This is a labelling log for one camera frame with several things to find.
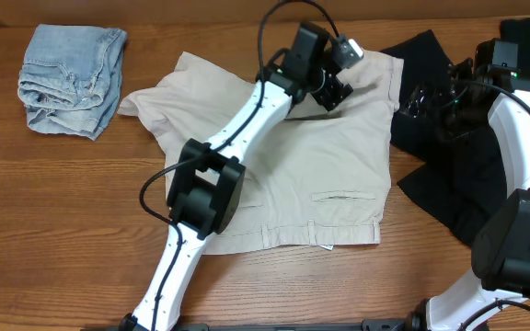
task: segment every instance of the wooden table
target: wooden table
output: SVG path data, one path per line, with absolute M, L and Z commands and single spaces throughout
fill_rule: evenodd
M 498 36 L 499 18 L 338 22 L 380 50 L 433 29 L 454 63 Z M 291 43 L 296 24 L 270 24 L 265 58 Z M 240 77 L 257 71 L 254 25 L 126 27 L 122 95 L 155 86 L 183 51 Z M 116 116 L 97 142 L 26 127 L 17 75 L 33 29 L 0 29 L 0 330 L 76 330 L 116 325 L 141 300 L 167 228 L 139 207 L 138 190 L 164 163 L 137 118 Z M 396 182 L 421 165 L 391 150 L 393 188 L 382 244 L 290 246 L 203 257 L 183 321 L 212 325 L 358 322 L 405 316 L 469 268 L 469 249 L 414 205 Z M 149 192 L 161 209 L 163 183 Z M 495 330 L 530 330 L 510 308 Z

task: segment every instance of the wood grain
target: wood grain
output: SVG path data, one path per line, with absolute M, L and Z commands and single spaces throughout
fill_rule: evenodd
M 0 0 L 0 26 L 257 23 L 279 0 Z M 335 20 L 530 16 L 524 0 L 316 0 Z M 313 7 L 286 6 L 273 20 L 322 19 Z
M 498 34 L 499 19 L 339 22 L 380 50 L 433 29 L 454 62 Z M 266 55 L 296 25 L 267 27 Z M 190 51 L 250 80 L 257 27 L 250 24 L 127 27 L 122 95 L 156 85 Z M 30 131 L 17 73 L 33 29 L 0 29 L 0 330 L 76 330 L 116 324 L 142 298 L 167 228 L 138 206 L 138 190 L 164 156 L 138 119 L 117 116 L 97 142 Z M 421 162 L 391 149 L 392 181 Z M 152 206 L 164 210 L 163 183 Z M 183 321 L 213 325 L 357 322 L 404 316 L 469 268 L 469 250 L 394 185 L 382 244 L 289 246 L 203 257 L 186 293 Z M 513 308 L 493 330 L 530 330 Z

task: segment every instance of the white fabric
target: white fabric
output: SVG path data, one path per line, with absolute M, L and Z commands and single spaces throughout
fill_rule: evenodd
M 379 244 L 402 68 L 402 60 L 366 51 L 340 73 L 354 91 L 335 110 L 327 114 L 311 96 L 297 105 L 291 117 L 300 119 L 275 126 L 246 160 L 240 205 L 205 254 Z M 219 132 L 253 87 L 185 52 L 172 74 L 127 96 L 118 112 L 139 117 L 170 166 L 189 138 L 203 142 Z

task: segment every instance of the white arm segment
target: white arm segment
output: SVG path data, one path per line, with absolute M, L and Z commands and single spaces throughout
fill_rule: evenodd
M 238 111 L 238 113 L 220 132 L 216 133 L 208 140 L 208 143 L 210 143 L 212 147 L 221 145 L 245 122 L 255 109 L 255 106 L 259 101 L 260 93 L 261 83 L 257 82 L 253 94 L 245 106 Z M 247 155 L 259 145 L 260 140 L 265 134 L 267 134 L 275 124 L 285 119 L 291 107 L 292 98 L 287 96 L 282 88 L 270 82 L 266 82 L 265 96 L 261 103 L 261 109 L 259 109 L 248 126 L 237 135 L 230 145 L 220 151 L 220 154 L 226 157 L 235 156 L 242 163 Z M 177 227 L 181 230 L 184 244 L 179 252 L 177 262 L 171 270 L 167 282 L 163 287 L 163 296 L 159 302 L 156 318 L 157 331 L 168 331 L 173 328 L 178 321 L 183 294 L 190 283 L 191 275 L 193 274 L 206 245 L 215 235 L 210 234 L 205 240 L 199 240 L 197 238 L 198 233 L 195 230 L 190 229 L 182 223 L 179 223 Z M 176 247 L 177 234 L 175 231 L 169 230 L 167 246 L 165 247 L 165 252 L 161 257 L 161 261 L 156 268 L 155 275 L 151 280 L 151 285 L 144 295 L 143 300 L 138 304 L 138 307 L 136 307 L 133 313 L 134 317 L 138 318 L 138 325 L 149 331 L 155 331 L 151 330 L 153 310 L 155 309 L 155 297 L 161 279 L 163 279 L 167 267 L 173 259 Z
M 426 316 L 427 329 L 457 331 L 469 316 L 497 299 L 515 302 L 526 300 L 520 293 L 482 289 L 481 280 L 470 269 L 447 291 L 429 300 Z M 499 311 L 500 309 L 495 308 L 483 314 L 467 328 L 467 331 L 473 330 Z
M 514 94 L 530 107 L 530 92 Z M 516 102 L 500 94 L 488 112 L 488 121 L 501 147 L 506 193 L 530 188 L 530 116 Z
M 220 146 L 228 139 L 253 112 L 261 93 L 261 82 L 255 84 L 255 89 L 245 106 L 226 124 L 226 126 L 212 138 L 208 143 L 213 148 Z M 265 96 L 261 103 L 261 108 L 257 115 L 251 120 L 248 126 L 237 135 L 237 137 L 226 146 L 220 154 L 226 157 L 235 156 L 242 163 L 247 156 L 255 150 L 263 137 L 271 130 L 275 124 L 281 122 L 292 107 L 292 97 L 285 94 L 283 88 L 265 82 Z
M 198 265 L 200 256 L 205 250 L 206 245 L 212 240 L 215 234 L 208 235 L 204 240 L 197 238 L 198 233 L 190 229 L 185 224 L 179 223 L 177 227 L 181 230 L 183 245 L 179 252 L 179 257 L 169 273 L 169 277 L 163 286 L 162 297 L 158 305 L 158 314 L 156 316 L 156 330 L 168 331 L 179 319 L 181 311 L 181 302 L 183 294 L 190 283 L 193 270 Z M 170 229 L 167 236 L 167 245 L 161 260 L 156 267 L 155 275 L 151 280 L 151 285 L 146 291 L 143 300 L 138 304 L 132 313 L 138 318 L 138 325 L 147 330 L 151 330 L 153 323 L 153 311 L 155 309 L 155 297 L 159 284 L 165 276 L 165 272 L 177 248 L 177 233 Z

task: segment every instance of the jeans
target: jeans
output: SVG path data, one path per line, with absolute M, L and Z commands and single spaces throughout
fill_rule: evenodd
M 26 50 L 17 91 L 28 126 L 95 141 L 120 100 L 125 41 L 120 29 L 39 25 Z

